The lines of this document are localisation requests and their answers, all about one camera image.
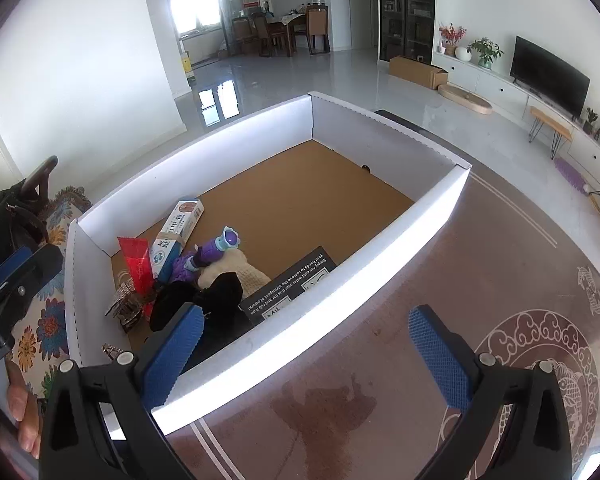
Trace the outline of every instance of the toothpaste box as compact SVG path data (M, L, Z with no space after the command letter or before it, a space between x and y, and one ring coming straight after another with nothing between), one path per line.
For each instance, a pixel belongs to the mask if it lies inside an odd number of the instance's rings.
M180 256L204 210L199 198L181 200L173 208L149 249L154 278L163 283L169 281L173 261Z

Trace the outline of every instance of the dining table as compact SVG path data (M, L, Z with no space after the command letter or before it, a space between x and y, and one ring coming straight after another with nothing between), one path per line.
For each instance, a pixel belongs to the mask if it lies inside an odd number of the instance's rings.
M296 51L296 35L294 27L306 25L306 14L291 13L284 16L267 16L267 23L273 26L279 26L285 31L286 37L286 56L292 57Z

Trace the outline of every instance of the red flowers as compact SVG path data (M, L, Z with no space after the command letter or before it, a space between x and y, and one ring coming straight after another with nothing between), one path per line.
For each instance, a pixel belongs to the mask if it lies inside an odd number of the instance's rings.
M458 27L458 30L454 27L452 23L450 27L440 27L440 34L443 38L452 45L455 45L458 41L464 38L466 34L466 29L464 27Z

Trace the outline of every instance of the white knitted cloth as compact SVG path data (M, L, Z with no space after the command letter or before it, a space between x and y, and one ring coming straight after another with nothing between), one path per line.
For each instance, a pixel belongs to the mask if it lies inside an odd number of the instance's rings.
M209 288L216 278L224 272L236 273L242 285L242 299L248 298L271 281L266 274L247 262L247 257L240 249L227 249L219 261L202 269L198 278L198 286Z

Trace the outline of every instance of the blue textured pad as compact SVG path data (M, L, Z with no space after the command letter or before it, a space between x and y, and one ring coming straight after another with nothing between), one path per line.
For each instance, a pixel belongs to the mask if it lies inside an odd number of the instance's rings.
M409 313L409 336L446 403L464 413L471 404L469 377L418 307Z
M193 305L158 350L142 378L142 403L147 410L164 404L198 344L205 326L202 309Z
M21 247L0 264L0 285L32 255L31 249Z

